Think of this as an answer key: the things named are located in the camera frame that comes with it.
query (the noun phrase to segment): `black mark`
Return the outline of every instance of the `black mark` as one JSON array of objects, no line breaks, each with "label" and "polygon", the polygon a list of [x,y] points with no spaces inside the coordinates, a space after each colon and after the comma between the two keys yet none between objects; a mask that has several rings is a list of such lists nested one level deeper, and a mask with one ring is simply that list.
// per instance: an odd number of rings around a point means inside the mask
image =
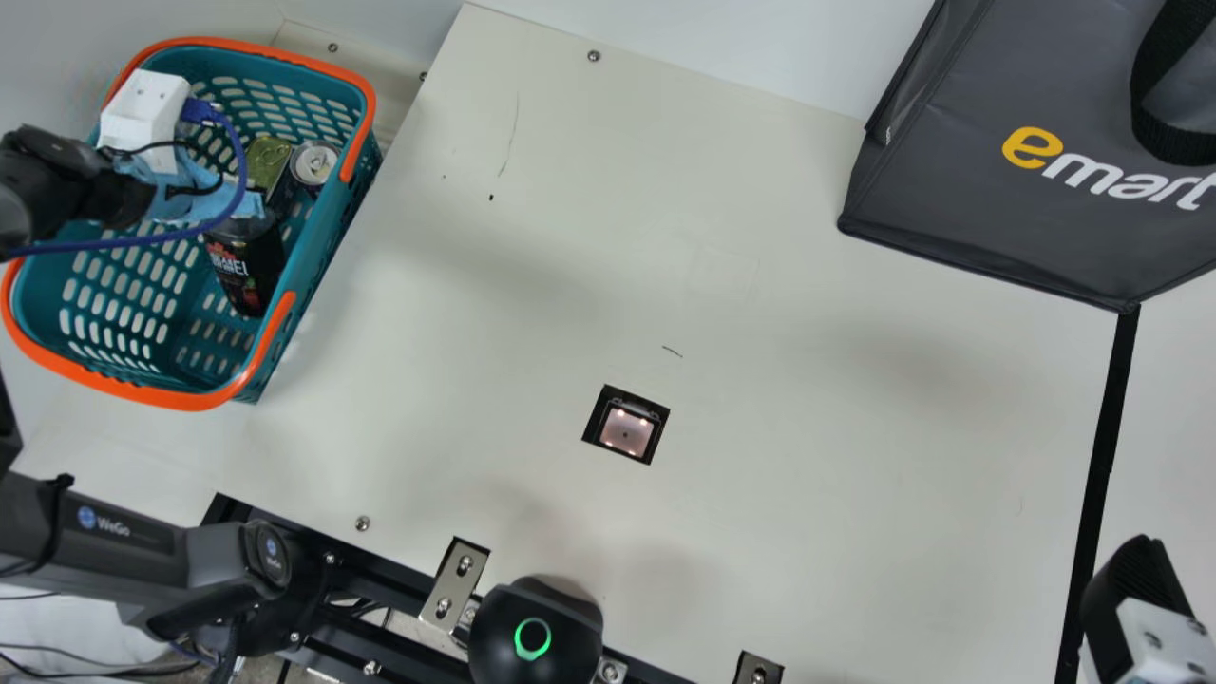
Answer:
[{"label": "black mark", "polygon": [[519,128],[519,94],[516,92],[516,120],[511,124],[511,140],[507,141],[507,158],[502,159],[502,168],[499,169],[499,178],[502,178],[502,172],[507,170],[507,164],[511,163],[511,150],[516,146],[516,130]]}]

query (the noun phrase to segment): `green light ring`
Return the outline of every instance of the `green light ring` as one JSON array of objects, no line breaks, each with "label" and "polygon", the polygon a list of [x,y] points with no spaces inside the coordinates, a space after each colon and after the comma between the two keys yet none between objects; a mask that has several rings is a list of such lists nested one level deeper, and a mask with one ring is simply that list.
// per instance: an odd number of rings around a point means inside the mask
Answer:
[{"label": "green light ring", "polygon": [[[545,628],[545,644],[541,647],[536,649],[535,651],[525,649],[522,639],[524,633],[524,627],[528,627],[534,622]],[[545,655],[545,652],[548,651],[548,647],[552,644],[553,644],[553,630],[548,628],[547,622],[545,622],[539,617],[529,617],[528,619],[520,622],[519,627],[516,627],[516,655],[519,656],[520,660],[533,662],[540,656]]]}]

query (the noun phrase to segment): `white table surface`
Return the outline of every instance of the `white table surface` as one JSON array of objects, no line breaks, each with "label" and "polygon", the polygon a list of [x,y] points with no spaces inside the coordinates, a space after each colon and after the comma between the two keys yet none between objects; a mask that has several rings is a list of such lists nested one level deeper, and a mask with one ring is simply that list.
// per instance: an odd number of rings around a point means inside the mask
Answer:
[{"label": "white table surface", "polygon": [[[261,403],[73,387],[18,470],[427,572],[458,536],[697,682],[1048,682],[1115,319],[840,235],[860,141],[468,6]],[[580,441],[606,383],[671,409],[653,465]]]}]

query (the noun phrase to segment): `teal plastic basket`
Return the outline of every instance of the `teal plastic basket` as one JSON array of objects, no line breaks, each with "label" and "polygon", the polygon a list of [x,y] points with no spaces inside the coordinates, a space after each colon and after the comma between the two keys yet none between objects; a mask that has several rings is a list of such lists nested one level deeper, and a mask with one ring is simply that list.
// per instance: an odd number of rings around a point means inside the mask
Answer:
[{"label": "teal plastic basket", "polygon": [[[35,361],[111,394],[181,410],[257,402],[379,168],[375,91],[331,65],[214,38],[148,47],[111,91],[135,68],[188,80],[196,97],[223,106],[242,145],[268,135],[325,140],[343,150],[342,170],[315,200],[297,192],[281,224],[287,265],[263,319],[229,305],[198,237],[15,263],[4,280],[5,324]],[[195,141],[213,170],[236,172],[221,130],[201,129]],[[165,229],[145,223],[133,230]],[[98,232],[73,223],[56,240]]]}]

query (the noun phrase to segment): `cable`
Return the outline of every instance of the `cable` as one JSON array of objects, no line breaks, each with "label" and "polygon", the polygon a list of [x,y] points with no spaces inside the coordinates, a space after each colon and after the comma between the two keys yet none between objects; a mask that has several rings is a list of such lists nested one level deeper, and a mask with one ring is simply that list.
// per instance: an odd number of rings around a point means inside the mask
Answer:
[{"label": "cable", "polygon": [[[111,158],[112,157],[137,157],[137,156],[142,155],[143,152],[147,152],[148,150],[156,150],[158,147],[185,147],[186,150],[190,150],[191,152],[193,152],[198,157],[202,157],[202,156],[204,156],[207,153],[207,152],[203,151],[202,147],[199,147],[198,145],[196,145],[193,141],[190,141],[190,140],[163,140],[161,142],[153,142],[151,145],[145,145],[145,146],[140,147],[139,150],[118,150],[118,148],[114,148],[114,147],[102,147],[100,150],[100,152],[102,152],[103,155],[108,156]],[[178,195],[190,195],[192,197],[204,197],[207,195],[214,195],[214,194],[219,192],[220,187],[224,187],[224,174],[219,174],[218,173],[218,174],[215,174],[215,183],[213,183],[210,185],[210,187],[185,187],[185,186],[181,186],[181,185],[170,185],[170,186],[168,186],[168,187],[164,189],[164,198],[165,200],[173,200]]]},{"label": "cable", "polygon": [[63,510],[63,493],[75,484],[75,478],[71,475],[61,475],[55,480],[45,481],[44,484],[51,488],[51,520],[49,521],[51,533],[46,539],[46,544],[36,559],[32,561],[17,561],[0,570],[0,579],[18,574],[34,574],[39,570],[43,570],[43,566],[50,562],[55,557],[55,553],[60,550],[60,537],[63,534],[63,528],[60,526],[60,516]]},{"label": "cable", "polygon": [[233,619],[232,626],[229,628],[229,643],[224,647],[224,652],[220,654],[218,665],[215,669],[212,671],[212,675],[208,678],[208,684],[229,684],[232,682],[232,672],[236,669],[236,647],[237,641],[241,639],[241,619]]},{"label": "cable", "polygon": [[135,667],[156,667],[154,663],[135,663],[135,665],[131,665],[131,663],[118,663],[118,665],[116,665],[116,663],[112,663],[112,662],[101,662],[101,661],[97,661],[97,660],[86,658],[84,656],[73,654],[71,651],[64,651],[63,649],[56,649],[54,646],[33,646],[33,645],[26,645],[26,644],[0,644],[0,649],[11,649],[11,650],[16,650],[16,651],[43,651],[43,652],[47,652],[47,654],[56,654],[56,655],[61,655],[63,657],[69,657],[72,660],[78,660],[80,662],[86,662],[89,665],[95,665],[97,667],[108,667],[111,669],[114,669],[114,668],[117,668],[117,669],[131,669],[131,668],[135,668]]},{"label": "cable", "polygon": [[[244,158],[244,150],[241,147],[241,136],[237,134],[236,128],[232,127],[231,119],[224,116],[224,113],[219,110],[213,108],[209,102],[187,100],[186,105],[187,106],[182,108],[182,120],[188,120],[186,119],[186,114],[188,112],[192,117],[197,116],[201,120],[210,120],[223,125],[224,129],[227,130],[229,140],[232,142],[232,148],[236,155],[236,192],[232,194],[232,200],[229,202],[229,206],[224,207],[224,211],[220,212],[219,215],[195,228],[175,230],[173,232],[162,232],[161,235],[136,235],[133,237],[91,240],[85,242],[46,242],[41,245],[26,245],[24,247],[17,247],[10,251],[10,256],[28,257],[30,254],[56,254],[63,252],[85,252],[89,250],[112,250],[116,247],[159,245],[171,240],[186,240],[187,237],[202,235],[208,230],[218,228],[220,224],[231,218],[237,207],[241,206],[241,201],[244,200],[244,186],[249,183],[249,166],[248,161]],[[208,110],[209,113],[201,113],[203,108]]]},{"label": "cable", "polygon": [[7,654],[0,652],[0,660],[11,665],[17,672],[33,677],[34,679],[69,679],[72,677],[139,677],[139,678],[153,678],[153,677],[170,677],[174,674],[181,674],[182,672],[190,672],[199,666],[197,662],[192,662],[184,667],[175,667],[173,669],[153,669],[148,671],[146,667],[136,666],[128,669],[103,671],[103,672],[66,672],[66,673],[44,673],[36,669],[28,668],[19,662],[9,657]]},{"label": "cable", "polygon": [[28,601],[30,599],[45,599],[47,596],[58,596],[58,595],[60,595],[58,592],[47,592],[45,594],[30,594],[28,596],[0,596],[0,601]]},{"label": "cable", "polygon": [[203,654],[199,654],[198,651],[192,651],[192,650],[187,649],[186,646],[182,646],[181,644],[179,644],[176,641],[169,641],[169,647],[173,649],[174,651],[178,651],[178,654],[186,656],[187,658],[190,658],[192,661],[197,661],[197,662],[199,662],[202,665],[206,665],[207,667],[215,667],[215,661],[214,660],[204,656]]},{"label": "cable", "polygon": [[195,152],[196,155],[202,155],[203,153],[203,148],[199,147],[198,145],[196,145],[191,140],[162,140],[161,142],[153,142],[151,145],[145,145],[145,146],[140,147],[139,150],[119,150],[117,147],[102,147],[101,150],[97,150],[97,151],[101,152],[102,155],[108,155],[111,158],[113,158],[113,157],[137,157],[137,156],[142,155],[143,152],[147,152],[148,150],[156,150],[156,148],[159,148],[159,147],[185,147],[185,148],[190,150],[191,152]]}]

